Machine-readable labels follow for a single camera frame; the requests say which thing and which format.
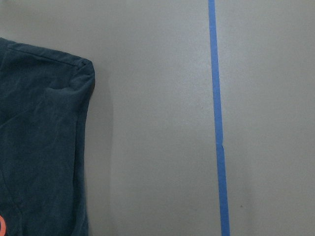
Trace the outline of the blue tape grid lines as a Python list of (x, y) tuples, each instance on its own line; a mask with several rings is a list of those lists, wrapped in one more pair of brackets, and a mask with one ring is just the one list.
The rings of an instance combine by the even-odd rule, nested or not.
[(215, 1), (208, 1), (209, 12), (209, 32), (210, 32), (210, 52), (211, 52), (211, 72), (212, 72), (212, 90), (213, 90), (213, 107), (215, 122), (215, 139), (216, 139), (216, 159), (219, 188), (219, 205), (220, 205), (220, 227), (221, 235), (230, 235), (228, 195), (226, 182), (225, 155), (223, 147), (223, 124), (221, 111), (221, 89), (220, 89), (220, 72), (219, 56), (216, 29), (216, 10)]

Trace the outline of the black printed t-shirt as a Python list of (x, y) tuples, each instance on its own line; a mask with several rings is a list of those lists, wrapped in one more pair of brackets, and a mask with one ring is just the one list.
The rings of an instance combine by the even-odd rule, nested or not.
[(0, 233), (86, 236), (88, 59), (0, 41)]

